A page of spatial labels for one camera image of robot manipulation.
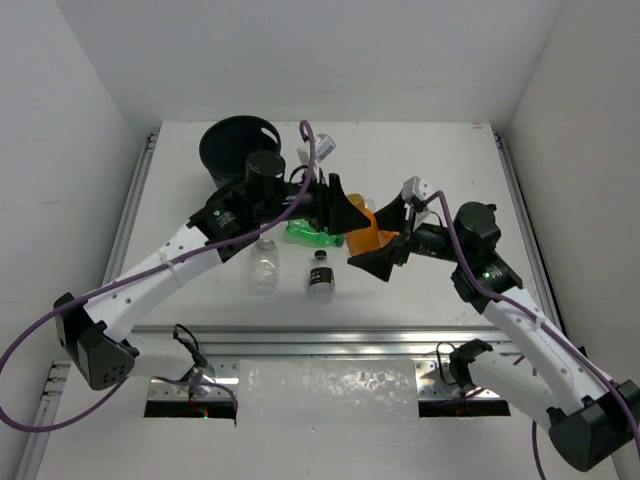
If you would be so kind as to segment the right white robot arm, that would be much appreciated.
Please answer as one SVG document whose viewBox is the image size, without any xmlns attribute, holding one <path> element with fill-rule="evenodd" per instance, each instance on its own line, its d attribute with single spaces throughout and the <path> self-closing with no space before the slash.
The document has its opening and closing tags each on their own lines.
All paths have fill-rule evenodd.
<svg viewBox="0 0 640 480">
<path fill-rule="evenodd" d="M 545 315 L 497 252 L 495 211 L 493 204 L 471 201 L 452 213 L 443 191 L 413 177 L 375 214 L 392 239 L 348 263 L 382 281 L 410 255 L 455 263 L 451 280 L 459 298 L 504 333 L 533 371 L 525 373 L 474 339 L 449 354 L 454 384 L 497 393 L 547 433 L 566 463 L 587 472 L 638 442 L 639 387 L 606 374 Z"/>
</svg>

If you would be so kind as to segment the orange juice bottle patterned label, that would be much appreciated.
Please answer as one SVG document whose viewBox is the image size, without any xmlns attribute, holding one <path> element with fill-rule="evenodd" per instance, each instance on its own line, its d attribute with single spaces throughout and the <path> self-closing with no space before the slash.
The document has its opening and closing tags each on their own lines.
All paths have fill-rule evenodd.
<svg viewBox="0 0 640 480">
<path fill-rule="evenodd" d="M 351 256 L 376 251 L 383 247 L 381 235 L 372 203 L 361 194 L 351 193 L 347 196 L 351 204 L 365 217 L 368 222 L 363 222 L 357 229 L 345 235 L 346 244 Z"/>
</svg>

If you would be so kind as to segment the green plastic bottle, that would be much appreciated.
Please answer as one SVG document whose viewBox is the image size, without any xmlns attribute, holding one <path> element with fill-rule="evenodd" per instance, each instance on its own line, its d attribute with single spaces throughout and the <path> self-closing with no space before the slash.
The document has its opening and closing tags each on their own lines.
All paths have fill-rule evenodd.
<svg viewBox="0 0 640 480">
<path fill-rule="evenodd" d="M 307 220 L 290 220 L 285 228 L 285 239 L 309 248 L 340 248 L 344 245 L 344 236 L 332 235 L 316 230 Z"/>
</svg>

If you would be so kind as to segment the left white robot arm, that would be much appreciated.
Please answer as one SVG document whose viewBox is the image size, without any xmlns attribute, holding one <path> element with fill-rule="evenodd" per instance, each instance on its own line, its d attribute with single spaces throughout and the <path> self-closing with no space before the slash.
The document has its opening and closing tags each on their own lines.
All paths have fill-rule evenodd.
<svg viewBox="0 0 640 480">
<path fill-rule="evenodd" d="M 329 234 L 369 226 L 338 175 L 317 180 L 308 169 L 302 183 L 294 184 L 284 171 L 278 154 L 250 154 L 244 174 L 217 190 L 156 252 L 83 298 L 65 294 L 56 301 L 60 343 L 91 389 L 105 390 L 133 376 L 184 381 L 203 368 L 206 361 L 194 343 L 132 331 L 188 282 L 254 243 L 265 227 L 288 219 L 306 219 Z"/>
</svg>

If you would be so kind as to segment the small black-label clear bottle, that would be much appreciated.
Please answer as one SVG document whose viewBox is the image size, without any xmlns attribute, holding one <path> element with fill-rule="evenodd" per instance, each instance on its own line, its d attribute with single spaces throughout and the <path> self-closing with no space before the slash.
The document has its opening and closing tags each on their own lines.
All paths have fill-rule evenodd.
<svg viewBox="0 0 640 480">
<path fill-rule="evenodd" d="M 335 293 L 335 275 L 325 250 L 314 252 L 309 269 L 309 297 L 314 300 L 330 302 Z"/>
</svg>

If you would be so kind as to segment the clear wide-mouth plastic jar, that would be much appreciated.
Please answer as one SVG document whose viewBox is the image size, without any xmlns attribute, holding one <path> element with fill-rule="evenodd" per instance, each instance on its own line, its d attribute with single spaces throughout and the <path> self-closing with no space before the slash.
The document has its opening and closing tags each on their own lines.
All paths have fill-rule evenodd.
<svg viewBox="0 0 640 480">
<path fill-rule="evenodd" d="M 251 248 L 248 266 L 248 291 L 251 295 L 269 295 L 279 284 L 279 250 L 271 239 L 259 239 Z"/>
</svg>

